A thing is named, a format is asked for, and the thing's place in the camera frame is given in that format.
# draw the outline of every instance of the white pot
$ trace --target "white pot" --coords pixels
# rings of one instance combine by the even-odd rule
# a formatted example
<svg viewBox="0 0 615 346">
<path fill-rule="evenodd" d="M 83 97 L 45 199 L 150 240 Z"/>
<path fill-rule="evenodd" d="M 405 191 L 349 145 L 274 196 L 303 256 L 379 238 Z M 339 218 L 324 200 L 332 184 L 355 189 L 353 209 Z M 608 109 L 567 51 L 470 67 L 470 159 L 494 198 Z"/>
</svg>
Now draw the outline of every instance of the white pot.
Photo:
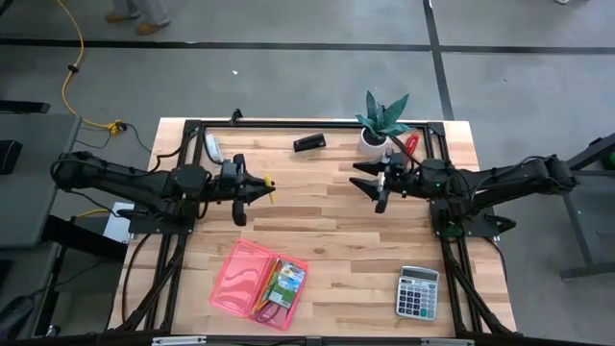
<svg viewBox="0 0 615 346">
<path fill-rule="evenodd" d="M 378 157 L 381 156 L 386 151 L 386 144 L 388 142 L 388 138 L 384 141 L 383 144 L 380 145 L 372 145 L 365 141 L 363 138 L 363 133 L 367 129 L 363 129 L 361 131 L 361 135 L 358 137 L 358 151 L 366 156 L 370 157 Z"/>
</svg>

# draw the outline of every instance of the wooden table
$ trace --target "wooden table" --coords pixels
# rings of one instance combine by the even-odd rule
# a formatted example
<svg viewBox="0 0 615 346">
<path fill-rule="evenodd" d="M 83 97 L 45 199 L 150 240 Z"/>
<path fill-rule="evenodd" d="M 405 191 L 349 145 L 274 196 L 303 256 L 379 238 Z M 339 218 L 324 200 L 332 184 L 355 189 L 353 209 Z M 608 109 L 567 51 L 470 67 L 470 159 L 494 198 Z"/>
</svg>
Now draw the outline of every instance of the wooden table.
<svg viewBox="0 0 615 346">
<path fill-rule="evenodd" d="M 153 155 L 170 153 L 180 145 L 184 122 L 183 118 L 160 120 Z M 458 168 L 479 169 L 469 123 L 445 122 L 445 129 L 453 163 Z M 208 130 L 208 134 L 218 138 L 225 157 L 243 153 L 250 173 L 259 177 L 265 173 L 271 175 L 276 182 L 276 204 L 270 205 L 265 197 L 246 207 L 246 227 L 234 225 L 229 203 L 209 206 L 206 218 L 197 224 L 188 239 L 174 334 L 282 334 L 235 317 L 208 302 L 222 261 L 240 237 L 309 265 L 304 292 L 285 334 L 455 334 L 441 248 L 431 232 L 427 202 L 392 195 L 386 213 L 375 214 L 375 204 L 348 182 L 350 177 L 369 177 L 352 168 L 353 162 L 366 159 L 357 151 L 358 130 L 322 130 L 326 149 L 293 153 L 293 140 L 318 132 L 314 129 Z M 415 152 L 419 160 L 425 157 L 422 143 Z M 172 169 L 175 163 L 175 159 L 163 160 L 160 169 Z M 212 169 L 206 156 L 202 165 Z M 125 268 L 138 239 L 129 247 Z M 159 247 L 160 237 L 152 236 L 137 255 L 127 291 L 128 313 L 152 284 Z M 468 239 L 468 250 L 477 291 L 502 322 L 515 330 L 498 253 L 487 241 L 476 238 Z M 400 318 L 395 314 L 397 278 L 404 264 L 425 266 L 442 273 L 434 322 Z M 117 290 L 110 327 L 120 323 L 123 288 Z M 465 294 L 459 297 L 464 321 L 470 328 Z M 159 304 L 159 320 L 164 299 Z"/>
</svg>

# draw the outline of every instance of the concrete floor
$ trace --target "concrete floor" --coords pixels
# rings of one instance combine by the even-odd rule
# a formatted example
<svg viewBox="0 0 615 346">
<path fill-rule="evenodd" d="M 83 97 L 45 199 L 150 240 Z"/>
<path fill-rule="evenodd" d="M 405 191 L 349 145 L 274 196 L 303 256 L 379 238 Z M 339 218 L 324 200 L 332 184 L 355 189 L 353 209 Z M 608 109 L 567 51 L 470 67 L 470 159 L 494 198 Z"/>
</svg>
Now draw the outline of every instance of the concrete floor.
<svg viewBox="0 0 615 346">
<path fill-rule="evenodd" d="M 568 6 L 552 0 L 431 2 L 441 44 L 615 45 L 611 0 L 571 0 Z M 66 3 L 90 39 L 430 43 L 422 0 L 168 1 L 173 23 L 153 37 L 136 37 L 134 24 L 104 24 L 107 2 Z M 53 1 L 20 0 L 0 18 L 0 37 L 73 39 L 75 34 Z M 0 46 L 0 52 L 0 98 L 48 102 L 50 113 L 65 112 L 60 87 L 77 49 Z M 471 122 L 483 168 L 527 155 L 568 158 L 612 133 L 614 66 L 615 55 L 443 55 L 455 119 Z M 151 145 L 163 116 L 230 116 L 241 108 L 253 117 L 350 118 L 364 111 L 366 89 L 384 103 L 409 92 L 404 117 L 443 119 L 429 52 L 90 48 L 68 95 L 81 116 L 130 122 Z M 105 135 L 82 132 L 80 140 L 102 143 Z M 94 152 L 141 167 L 148 160 L 132 134 Z M 87 193 L 108 205 L 115 200 Z M 55 213 L 66 216 L 90 207 L 79 197 L 61 195 Z M 496 212 L 518 222 L 503 236 L 502 248 L 519 331 L 612 344 L 615 276 L 559 279 L 560 270 L 581 265 L 562 200 L 531 196 Z M 88 316 L 102 320 L 100 329 L 107 317 L 93 310 L 66 315 L 79 316 L 66 323 L 79 320 L 87 331 L 95 326 L 81 322 Z"/>
</svg>

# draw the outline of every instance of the person's foot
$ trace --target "person's foot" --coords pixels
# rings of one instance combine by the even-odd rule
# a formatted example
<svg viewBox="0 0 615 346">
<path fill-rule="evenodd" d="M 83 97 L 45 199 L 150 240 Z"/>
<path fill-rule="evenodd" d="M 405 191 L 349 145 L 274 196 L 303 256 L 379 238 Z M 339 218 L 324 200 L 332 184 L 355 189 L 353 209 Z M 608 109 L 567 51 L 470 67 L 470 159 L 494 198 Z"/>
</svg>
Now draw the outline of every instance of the person's foot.
<svg viewBox="0 0 615 346">
<path fill-rule="evenodd" d="M 133 20 L 137 18 L 138 18 L 138 15 L 120 15 L 120 14 L 115 14 L 113 12 L 109 12 L 105 14 L 105 21 L 107 21 L 109 24 L 119 23 L 125 20 Z"/>
<path fill-rule="evenodd" d="M 157 33 L 160 29 L 166 27 L 169 23 L 156 25 L 150 23 L 140 23 L 138 27 L 136 27 L 136 34 L 139 36 L 148 36 L 151 34 Z"/>
</svg>

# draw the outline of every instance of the transparent pink container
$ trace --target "transparent pink container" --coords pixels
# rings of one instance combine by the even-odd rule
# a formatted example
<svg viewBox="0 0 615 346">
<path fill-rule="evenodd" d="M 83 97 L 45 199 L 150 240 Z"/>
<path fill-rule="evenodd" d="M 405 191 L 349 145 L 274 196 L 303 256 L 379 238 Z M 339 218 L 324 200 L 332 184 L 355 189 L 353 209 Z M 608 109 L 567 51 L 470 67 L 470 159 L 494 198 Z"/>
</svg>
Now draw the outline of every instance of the transparent pink container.
<svg viewBox="0 0 615 346">
<path fill-rule="evenodd" d="M 269 280 L 271 267 L 276 259 L 289 261 L 306 272 L 290 309 L 271 304 L 261 313 L 253 313 L 263 286 Z M 308 276 L 308 264 L 298 259 L 273 253 L 245 239 L 238 239 L 218 273 L 209 302 L 241 317 L 262 325 L 285 331 L 303 291 Z"/>
</svg>

